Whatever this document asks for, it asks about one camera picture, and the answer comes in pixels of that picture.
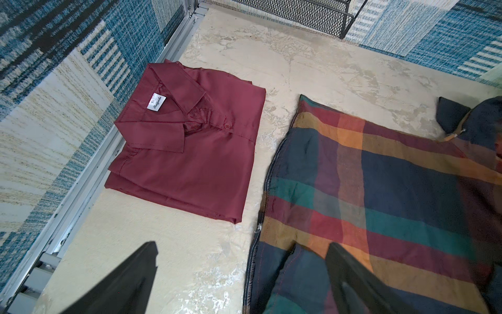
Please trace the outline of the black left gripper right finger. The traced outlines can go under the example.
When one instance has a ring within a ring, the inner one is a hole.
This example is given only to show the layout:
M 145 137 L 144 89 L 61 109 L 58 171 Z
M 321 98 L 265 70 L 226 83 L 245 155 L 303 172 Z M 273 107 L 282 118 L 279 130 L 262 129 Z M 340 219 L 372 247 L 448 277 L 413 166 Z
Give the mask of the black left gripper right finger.
M 417 313 L 338 243 L 325 258 L 339 313 Z

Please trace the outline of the multicolour plaid long sleeve shirt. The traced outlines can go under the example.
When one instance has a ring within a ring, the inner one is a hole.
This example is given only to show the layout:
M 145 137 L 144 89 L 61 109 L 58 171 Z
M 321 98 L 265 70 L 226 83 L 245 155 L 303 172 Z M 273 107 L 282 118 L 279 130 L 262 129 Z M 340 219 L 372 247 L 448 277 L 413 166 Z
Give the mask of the multicolour plaid long sleeve shirt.
M 299 98 L 268 169 L 244 313 L 337 313 L 338 244 L 405 312 L 501 312 L 501 98 L 440 98 L 442 140 Z

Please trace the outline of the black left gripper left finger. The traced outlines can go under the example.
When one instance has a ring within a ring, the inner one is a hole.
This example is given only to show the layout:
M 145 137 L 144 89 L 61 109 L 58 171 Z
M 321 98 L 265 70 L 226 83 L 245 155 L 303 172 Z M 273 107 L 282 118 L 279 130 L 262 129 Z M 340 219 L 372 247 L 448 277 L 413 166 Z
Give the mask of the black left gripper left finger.
M 157 272 L 155 242 L 146 242 L 64 313 L 145 313 Z

